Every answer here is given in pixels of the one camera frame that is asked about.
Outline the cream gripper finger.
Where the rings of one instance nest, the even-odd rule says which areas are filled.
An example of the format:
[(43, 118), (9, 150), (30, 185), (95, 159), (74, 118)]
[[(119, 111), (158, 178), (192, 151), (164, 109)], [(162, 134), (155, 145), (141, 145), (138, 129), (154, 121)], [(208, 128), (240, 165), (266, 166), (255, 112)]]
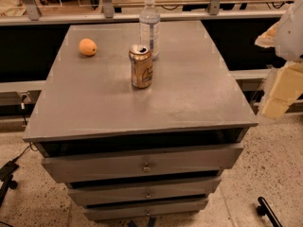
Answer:
[(259, 35), (255, 40), (255, 45), (263, 48), (274, 47), (276, 42), (276, 31), (278, 22), (270, 26), (265, 32)]
[(261, 114), (271, 119), (284, 115), (303, 94), (303, 62), (287, 61), (276, 72)]

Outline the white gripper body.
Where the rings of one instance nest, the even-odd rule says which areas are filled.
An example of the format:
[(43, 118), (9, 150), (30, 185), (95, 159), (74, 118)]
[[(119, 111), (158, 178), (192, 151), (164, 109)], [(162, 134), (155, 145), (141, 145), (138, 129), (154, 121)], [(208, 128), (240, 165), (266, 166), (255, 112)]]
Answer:
[(275, 50), (286, 61), (303, 61), (303, 0), (295, 0), (280, 18)]

